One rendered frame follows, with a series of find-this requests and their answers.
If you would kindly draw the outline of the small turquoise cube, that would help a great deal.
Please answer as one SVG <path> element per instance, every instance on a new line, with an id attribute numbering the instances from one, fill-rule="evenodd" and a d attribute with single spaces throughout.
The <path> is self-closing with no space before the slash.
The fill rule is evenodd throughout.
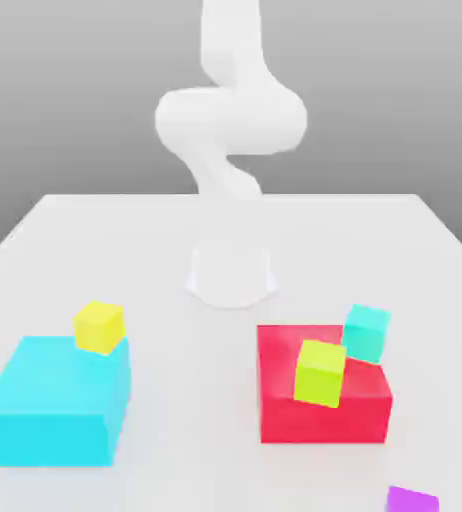
<path id="1" fill-rule="evenodd" d="M 346 355 L 378 365 L 390 318 L 390 313 L 385 310 L 354 304 L 343 326 L 342 345 Z"/>

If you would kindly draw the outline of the small purple cube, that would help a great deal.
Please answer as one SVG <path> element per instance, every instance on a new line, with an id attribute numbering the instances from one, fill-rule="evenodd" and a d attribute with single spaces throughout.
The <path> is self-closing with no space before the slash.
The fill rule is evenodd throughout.
<path id="1" fill-rule="evenodd" d="M 439 499 L 430 494 L 390 486 L 385 512 L 439 512 Z"/>

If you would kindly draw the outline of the large red box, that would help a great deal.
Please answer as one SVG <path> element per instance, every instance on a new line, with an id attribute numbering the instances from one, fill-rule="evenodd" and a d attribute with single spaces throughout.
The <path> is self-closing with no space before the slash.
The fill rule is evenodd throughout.
<path id="1" fill-rule="evenodd" d="M 257 396 L 263 443 L 382 443 L 393 395 L 379 365 L 347 359 L 339 406 L 293 399 L 295 369 L 304 340 L 341 342 L 340 325 L 259 325 Z"/>

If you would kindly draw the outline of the small yellow cube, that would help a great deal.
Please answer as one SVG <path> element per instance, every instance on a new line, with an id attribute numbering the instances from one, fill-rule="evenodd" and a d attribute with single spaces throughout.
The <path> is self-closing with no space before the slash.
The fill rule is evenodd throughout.
<path id="1" fill-rule="evenodd" d="M 108 356 L 125 337 L 124 309 L 91 301 L 74 316 L 73 328 L 78 349 Z"/>

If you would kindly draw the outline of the large cyan box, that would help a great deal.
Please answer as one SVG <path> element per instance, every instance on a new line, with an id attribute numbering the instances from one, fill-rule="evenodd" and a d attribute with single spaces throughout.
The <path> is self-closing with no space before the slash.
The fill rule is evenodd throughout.
<path id="1" fill-rule="evenodd" d="M 131 391 L 129 343 L 108 355 L 25 336 L 0 374 L 0 467 L 109 467 Z"/>

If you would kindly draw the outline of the small lime cube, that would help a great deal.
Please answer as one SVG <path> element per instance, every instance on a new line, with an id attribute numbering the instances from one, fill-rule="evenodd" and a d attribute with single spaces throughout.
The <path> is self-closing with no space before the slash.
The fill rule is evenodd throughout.
<path id="1" fill-rule="evenodd" d="M 337 408 L 340 401 L 346 350 L 340 344 L 304 340 L 298 355 L 293 398 Z"/>

